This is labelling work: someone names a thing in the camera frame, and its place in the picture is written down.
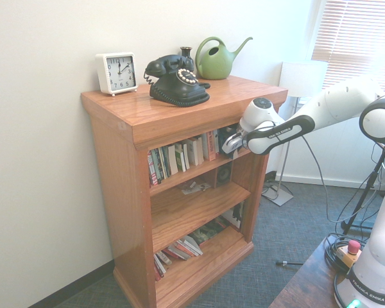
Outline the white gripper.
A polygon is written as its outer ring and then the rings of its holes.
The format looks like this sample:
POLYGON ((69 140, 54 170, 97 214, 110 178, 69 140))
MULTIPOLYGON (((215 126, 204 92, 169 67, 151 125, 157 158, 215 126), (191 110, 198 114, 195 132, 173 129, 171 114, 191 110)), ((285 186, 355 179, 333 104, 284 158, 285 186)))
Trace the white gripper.
POLYGON ((222 150, 226 154, 231 154, 231 153, 235 152, 236 150, 239 150, 242 147, 246 148, 246 146, 244 145, 243 142, 244 142, 244 135, 241 132, 235 133, 235 134, 231 135, 224 142, 224 144, 222 146, 222 150))

